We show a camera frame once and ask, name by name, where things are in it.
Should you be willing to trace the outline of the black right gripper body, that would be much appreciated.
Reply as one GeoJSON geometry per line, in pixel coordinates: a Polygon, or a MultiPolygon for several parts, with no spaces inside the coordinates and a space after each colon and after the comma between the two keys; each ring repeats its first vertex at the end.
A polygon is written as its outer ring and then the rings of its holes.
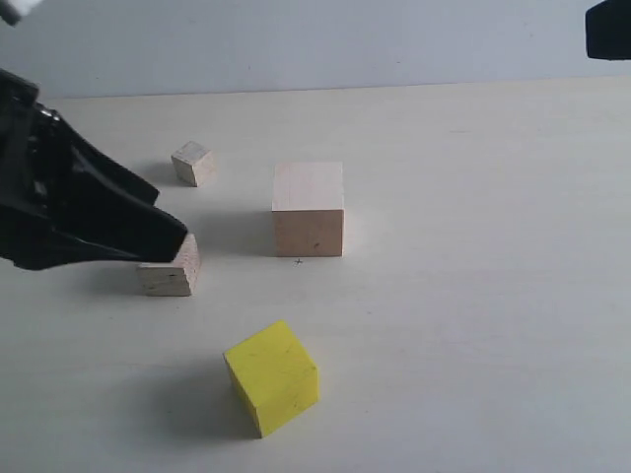
{"type": "Polygon", "coordinates": [[[631,58],[630,14],[630,0],[605,0],[586,12],[586,51],[589,58],[631,58]]]}

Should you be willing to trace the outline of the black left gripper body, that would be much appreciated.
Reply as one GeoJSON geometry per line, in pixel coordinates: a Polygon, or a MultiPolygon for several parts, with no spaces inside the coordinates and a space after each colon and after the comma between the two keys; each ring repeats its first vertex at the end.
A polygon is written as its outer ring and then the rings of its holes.
{"type": "Polygon", "coordinates": [[[1,257],[22,269],[77,261],[76,156],[38,86],[1,72],[1,257]]]}

